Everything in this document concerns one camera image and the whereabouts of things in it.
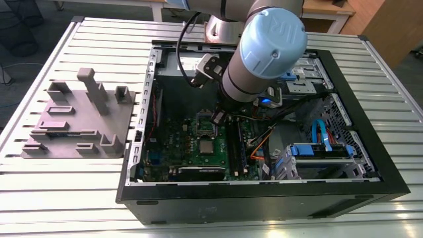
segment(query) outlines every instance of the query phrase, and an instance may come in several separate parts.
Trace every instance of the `motherboard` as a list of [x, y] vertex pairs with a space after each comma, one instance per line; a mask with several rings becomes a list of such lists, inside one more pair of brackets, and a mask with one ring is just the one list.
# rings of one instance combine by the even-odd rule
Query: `motherboard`
[[248, 120], [210, 123], [209, 111], [194, 117], [165, 118], [149, 139], [138, 176], [145, 181], [257, 180], [256, 161], [246, 163], [245, 144], [253, 136]]

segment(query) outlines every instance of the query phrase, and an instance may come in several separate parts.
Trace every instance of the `floor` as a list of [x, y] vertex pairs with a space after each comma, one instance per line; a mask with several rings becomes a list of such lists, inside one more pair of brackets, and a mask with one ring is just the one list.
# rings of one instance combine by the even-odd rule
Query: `floor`
[[[21, 62], [44, 63], [74, 15], [128, 20], [152, 20], [152, 13], [148, 7], [65, 2], [64, 11], [56, 11], [50, 1], [37, 1], [37, 5], [45, 19], [42, 25], [32, 28], [40, 45], [38, 51], [29, 57], [16, 58], [0, 46], [0, 62], [2, 65]], [[5, 7], [0, 4], [0, 11], [3, 10]], [[177, 17], [172, 17], [170, 11], [162, 10], [164, 21], [181, 22], [182, 20], [188, 20], [190, 16], [188, 12], [176, 12], [176, 14]], [[420, 106], [423, 106], [421, 64], [423, 59], [414, 59], [409, 54], [393, 70]], [[17, 107], [14, 104], [22, 99], [40, 68], [38, 65], [18, 65], [6, 69], [7, 74], [14, 79], [14, 83], [10, 86], [0, 84], [0, 130], [13, 114]]]

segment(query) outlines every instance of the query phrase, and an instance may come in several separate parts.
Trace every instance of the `wooden table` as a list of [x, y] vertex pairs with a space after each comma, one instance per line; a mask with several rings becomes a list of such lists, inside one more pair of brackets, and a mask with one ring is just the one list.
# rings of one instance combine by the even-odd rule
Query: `wooden table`
[[338, 34], [349, 16], [354, 15], [354, 10], [345, 2], [342, 7], [332, 5], [332, 0], [305, 0], [301, 18], [330, 20], [332, 23], [326, 33]]
[[[152, 10], [153, 21], [162, 22], [161, 9], [178, 8], [165, 0], [65, 0], [73, 2], [101, 3], [114, 5], [148, 6]], [[338, 34], [348, 17], [354, 14], [354, 10], [348, 3], [344, 7], [332, 5], [332, 0], [305, 0], [302, 18], [322, 19], [333, 21], [326, 33]]]

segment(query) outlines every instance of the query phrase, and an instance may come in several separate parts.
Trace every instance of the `blue latch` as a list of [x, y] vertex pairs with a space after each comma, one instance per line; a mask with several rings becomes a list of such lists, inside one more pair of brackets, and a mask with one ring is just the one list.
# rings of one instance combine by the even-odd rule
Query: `blue latch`
[[314, 155], [310, 145], [294, 145], [298, 155]]
[[345, 149], [346, 149], [348, 155], [352, 156], [352, 155], [353, 155], [353, 148], [352, 148], [352, 146], [345, 145]]

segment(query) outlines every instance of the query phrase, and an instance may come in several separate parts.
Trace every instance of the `black cable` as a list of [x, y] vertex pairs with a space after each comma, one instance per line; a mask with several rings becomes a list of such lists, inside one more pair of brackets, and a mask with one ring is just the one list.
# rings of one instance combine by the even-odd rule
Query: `black cable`
[[180, 72], [182, 74], [182, 77], [186, 81], [186, 83], [189, 84], [190, 87], [194, 87], [196, 88], [196, 85], [189, 81], [189, 78], [186, 76], [186, 73], [185, 73], [185, 70], [184, 70], [184, 67], [182, 67], [182, 64], [180, 62], [180, 56], [178, 56], [178, 50], [180, 50], [180, 43], [182, 41], [182, 38], [184, 38], [184, 34], [186, 32], [186, 29], [188, 29], [188, 26], [190, 25], [193, 19], [200, 15], [201, 13], [200, 12], [196, 12], [196, 14], [193, 14], [193, 16], [189, 18], [189, 20], [186, 21], [186, 24], [182, 28], [182, 31], [180, 32], [180, 36], [178, 36], [178, 39], [177, 39], [177, 43], [176, 43], [176, 61], [177, 61], [177, 65], [178, 65], [178, 68], [180, 68]]
[[269, 169], [269, 174], [262, 171], [262, 180], [270, 180], [270, 171], [272, 171], [272, 159], [270, 159], [270, 152], [269, 152], [269, 139], [266, 139], [261, 146], [262, 149], [262, 157], [264, 157], [264, 164]]
[[294, 110], [304, 104], [306, 103], [309, 100], [313, 99], [318, 99], [318, 98], [324, 98], [329, 93], [328, 92], [322, 92], [322, 93], [317, 93], [313, 95], [306, 95], [304, 97], [301, 97], [298, 100], [296, 100], [293, 103], [290, 103], [286, 107], [284, 107], [276, 114], [274, 116], [270, 118], [270, 122], [268, 124], [266, 129], [261, 132], [261, 134], [258, 136], [256, 136], [249, 143], [254, 143], [260, 138], [262, 138], [264, 136], [266, 136], [266, 134], [272, 131], [273, 127], [277, 124], [277, 121], [281, 120], [286, 115], [289, 115], [290, 113], [294, 112]]

